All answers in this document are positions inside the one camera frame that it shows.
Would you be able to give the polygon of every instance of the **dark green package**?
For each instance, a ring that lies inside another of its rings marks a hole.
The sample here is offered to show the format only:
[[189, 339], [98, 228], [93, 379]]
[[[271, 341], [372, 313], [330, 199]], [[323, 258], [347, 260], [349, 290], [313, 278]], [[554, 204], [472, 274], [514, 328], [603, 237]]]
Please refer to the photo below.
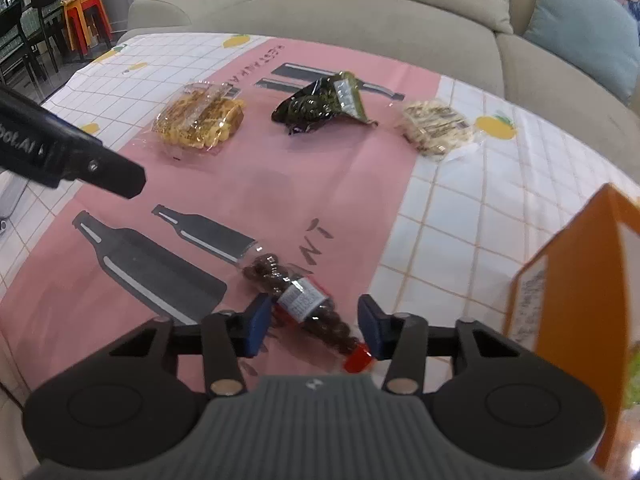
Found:
[[281, 102], [271, 114], [273, 121], [287, 126], [289, 135], [311, 132], [336, 117], [378, 124], [367, 118], [358, 81], [351, 72], [339, 72], [305, 86]]

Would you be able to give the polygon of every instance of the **red cap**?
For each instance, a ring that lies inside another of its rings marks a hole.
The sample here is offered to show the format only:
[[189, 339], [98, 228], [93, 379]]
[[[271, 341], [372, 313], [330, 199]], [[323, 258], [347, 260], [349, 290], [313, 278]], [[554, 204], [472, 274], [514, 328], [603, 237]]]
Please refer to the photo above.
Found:
[[373, 361], [366, 343], [358, 343], [356, 349], [347, 357], [342, 364], [342, 369], [348, 374], [359, 374], [364, 371]]

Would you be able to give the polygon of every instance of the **floor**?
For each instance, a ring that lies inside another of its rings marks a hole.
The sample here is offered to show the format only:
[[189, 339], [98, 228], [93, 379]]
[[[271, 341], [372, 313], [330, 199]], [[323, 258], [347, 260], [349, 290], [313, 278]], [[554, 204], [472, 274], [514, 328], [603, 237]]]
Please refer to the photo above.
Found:
[[[120, 37], [124, 34], [124, 32], [114, 32], [113, 33], [113, 41], [112, 45], [115, 45]], [[95, 59], [107, 51], [107, 46], [103, 43], [98, 44], [98, 46], [91, 49], [91, 52], [88, 56], [85, 56], [85, 60], [82, 61], [78, 54], [72, 53], [72, 58], [68, 60], [66, 63], [63, 63], [60, 53], [53, 47], [56, 63], [58, 65], [59, 72], [53, 69], [53, 65], [51, 63], [51, 59], [49, 54], [45, 52], [39, 57], [39, 61], [44, 65], [45, 70], [47, 71], [48, 79], [46, 81], [38, 80], [38, 89], [31, 83], [29, 76], [27, 75], [24, 66], [20, 66], [20, 68], [16, 69], [16, 71], [7, 76], [7, 84], [20, 92], [22, 95], [28, 97], [32, 101], [35, 101], [37, 104], [42, 104], [46, 101], [51, 95], [55, 94], [60, 88], [62, 88], [71, 76], [75, 74], [82, 67], [88, 65], [92, 59]]]

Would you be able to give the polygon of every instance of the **orange box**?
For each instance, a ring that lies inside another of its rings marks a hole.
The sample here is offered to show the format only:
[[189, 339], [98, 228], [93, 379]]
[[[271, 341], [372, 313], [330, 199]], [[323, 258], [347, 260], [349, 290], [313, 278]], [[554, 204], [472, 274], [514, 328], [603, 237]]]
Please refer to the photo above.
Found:
[[640, 209], [605, 184], [513, 279], [504, 334], [596, 391], [607, 425], [593, 461], [631, 478], [640, 417], [625, 395], [640, 342]]

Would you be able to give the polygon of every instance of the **gray gripper base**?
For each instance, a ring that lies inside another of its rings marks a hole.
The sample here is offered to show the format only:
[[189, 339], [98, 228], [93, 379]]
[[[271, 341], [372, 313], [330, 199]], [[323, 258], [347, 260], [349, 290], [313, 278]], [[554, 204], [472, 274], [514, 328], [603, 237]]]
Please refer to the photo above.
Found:
[[498, 468], [446, 440], [415, 397], [369, 376], [266, 377], [210, 402], [178, 446], [113, 471], [45, 462], [28, 480], [596, 480], [585, 461], [547, 471]]

